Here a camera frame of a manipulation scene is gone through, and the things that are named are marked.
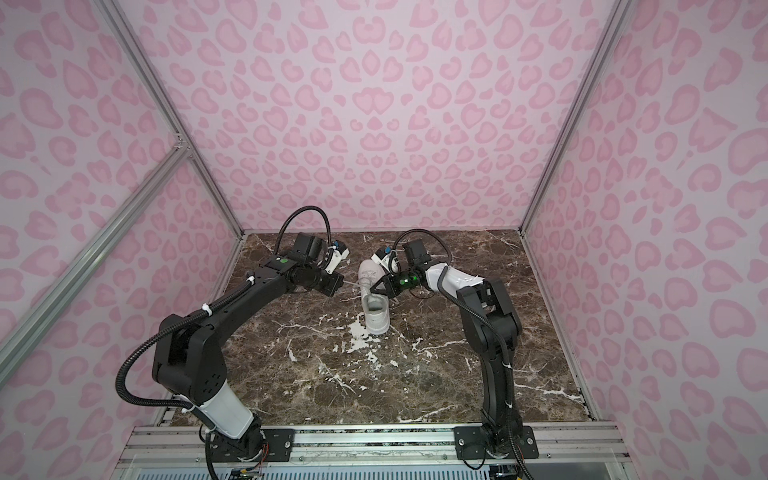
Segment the white sneaker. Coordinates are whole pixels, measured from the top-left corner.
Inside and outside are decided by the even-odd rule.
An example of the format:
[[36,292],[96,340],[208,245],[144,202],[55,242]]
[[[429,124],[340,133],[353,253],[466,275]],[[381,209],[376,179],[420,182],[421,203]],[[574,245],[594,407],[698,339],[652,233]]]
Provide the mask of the white sneaker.
[[[371,259],[364,260],[364,263],[375,263]],[[390,313],[389,313],[389,299],[386,296],[372,294],[368,297],[367,301],[363,303],[361,301],[365,327],[371,335],[382,335],[389,330],[390,327]]]

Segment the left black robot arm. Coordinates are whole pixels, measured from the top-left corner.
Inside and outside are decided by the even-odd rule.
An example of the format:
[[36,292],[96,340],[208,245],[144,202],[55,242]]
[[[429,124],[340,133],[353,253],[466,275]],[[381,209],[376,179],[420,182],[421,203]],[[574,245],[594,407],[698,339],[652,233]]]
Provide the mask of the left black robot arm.
[[[268,257],[227,295],[184,317],[166,317],[119,368],[116,393],[132,405],[189,410],[219,439],[254,452],[263,441],[261,422],[231,389],[223,348],[262,308],[298,288],[333,296],[343,283],[336,267],[348,254],[340,241],[298,235],[291,248]],[[131,368],[148,350],[154,352],[152,378],[172,393],[169,400],[128,389]]]

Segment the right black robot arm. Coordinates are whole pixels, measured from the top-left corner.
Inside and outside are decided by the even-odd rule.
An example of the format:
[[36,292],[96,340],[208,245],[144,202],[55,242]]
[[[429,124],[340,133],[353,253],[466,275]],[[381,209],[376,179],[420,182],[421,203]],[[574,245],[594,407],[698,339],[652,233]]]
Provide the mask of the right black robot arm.
[[383,274],[368,291],[392,299],[423,287],[458,308],[466,341],[480,361],[485,449],[496,458],[520,458],[525,445],[524,425],[512,363],[522,325],[506,288],[501,281],[465,273],[449,260],[433,258],[420,239],[405,243],[404,251],[404,264],[391,247],[376,251],[371,261]]

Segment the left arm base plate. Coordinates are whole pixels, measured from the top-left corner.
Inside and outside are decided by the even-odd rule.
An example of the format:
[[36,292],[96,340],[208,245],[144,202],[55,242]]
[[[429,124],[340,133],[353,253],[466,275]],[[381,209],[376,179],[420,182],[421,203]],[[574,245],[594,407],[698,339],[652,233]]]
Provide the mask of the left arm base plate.
[[214,463],[288,462],[296,431],[289,428],[254,428],[239,439],[214,431],[207,458]]

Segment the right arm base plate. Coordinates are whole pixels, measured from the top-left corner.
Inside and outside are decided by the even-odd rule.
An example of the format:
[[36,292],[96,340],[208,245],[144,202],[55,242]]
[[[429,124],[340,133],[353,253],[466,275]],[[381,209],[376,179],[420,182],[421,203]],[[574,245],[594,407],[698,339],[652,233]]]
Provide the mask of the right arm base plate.
[[513,447],[524,460],[538,459],[540,456],[534,431],[523,425],[516,433],[509,436],[508,430],[493,433],[490,427],[457,426],[452,429],[456,456],[459,460],[514,460]]

